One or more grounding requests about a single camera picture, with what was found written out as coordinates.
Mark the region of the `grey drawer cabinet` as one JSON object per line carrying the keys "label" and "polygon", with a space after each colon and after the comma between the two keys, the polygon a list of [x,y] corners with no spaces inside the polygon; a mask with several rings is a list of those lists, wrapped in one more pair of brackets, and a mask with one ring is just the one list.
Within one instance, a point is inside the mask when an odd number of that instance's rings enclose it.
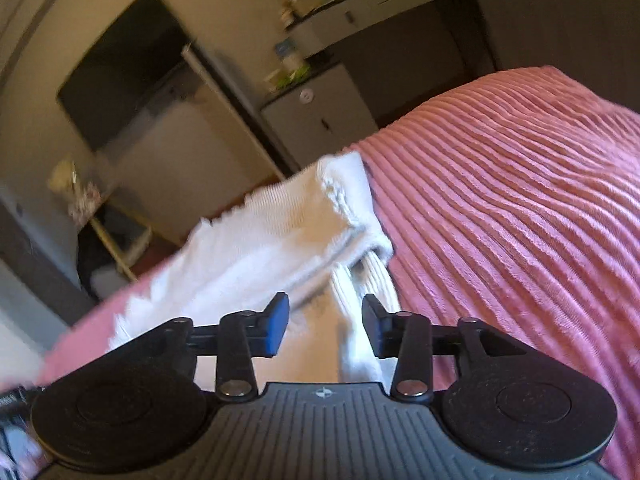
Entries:
{"label": "grey drawer cabinet", "polygon": [[262,109],[262,117],[302,168],[378,131],[342,64],[285,92]]}

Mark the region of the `yellow-legged shelf stand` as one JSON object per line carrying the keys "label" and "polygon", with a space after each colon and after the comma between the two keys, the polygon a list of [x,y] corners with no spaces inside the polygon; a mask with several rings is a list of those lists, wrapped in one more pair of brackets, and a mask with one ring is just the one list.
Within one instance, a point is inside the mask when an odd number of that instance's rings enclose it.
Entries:
{"label": "yellow-legged shelf stand", "polygon": [[[114,188],[102,190],[96,181],[81,177],[70,157],[59,160],[54,166],[47,187],[62,202],[78,232],[88,226],[114,261],[116,270],[128,281],[137,281],[132,267],[152,242],[151,223],[116,203]],[[116,233],[108,229],[105,219],[109,212],[114,212],[116,218],[124,222],[122,225],[128,228],[127,232]]]}

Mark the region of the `grey vanity desk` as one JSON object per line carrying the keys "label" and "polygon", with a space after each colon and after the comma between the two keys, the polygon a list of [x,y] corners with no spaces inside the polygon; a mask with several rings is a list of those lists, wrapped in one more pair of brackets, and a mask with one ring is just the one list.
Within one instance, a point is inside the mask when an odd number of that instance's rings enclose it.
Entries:
{"label": "grey vanity desk", "polygon": [[498,68],[477,0],[336,0],[288,36],[304,58],[344,64],[379,126]]}

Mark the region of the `white ribbed knit sweater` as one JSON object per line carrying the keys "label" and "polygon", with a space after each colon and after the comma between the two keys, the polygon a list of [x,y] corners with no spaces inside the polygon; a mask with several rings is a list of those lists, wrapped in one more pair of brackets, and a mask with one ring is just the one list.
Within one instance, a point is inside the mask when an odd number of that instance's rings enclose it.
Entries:
{"label": "white ribbed knit sweater", "polygon": [[399,300],[393,255],[373,208],[361,156],[322,157],[295,177],[262,188],[217,220],[204,220],[115,318],[111,348],[172,318],[197,326],[260,311],[278,292],[291,312],[278,354],[258,358],[268,382],[380,382],[394,361],[377,358],[362,324],[373,295],[390,312]]}

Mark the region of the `black wall television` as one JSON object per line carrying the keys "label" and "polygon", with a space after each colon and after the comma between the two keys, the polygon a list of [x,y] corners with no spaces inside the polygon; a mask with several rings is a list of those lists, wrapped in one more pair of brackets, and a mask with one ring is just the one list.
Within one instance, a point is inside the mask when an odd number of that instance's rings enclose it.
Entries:
{"label": "black wall television", "polygon": [[186,61],[190,37],[164,0],[134,0],[58,89],[58,102],[91,151],[114,140]]}

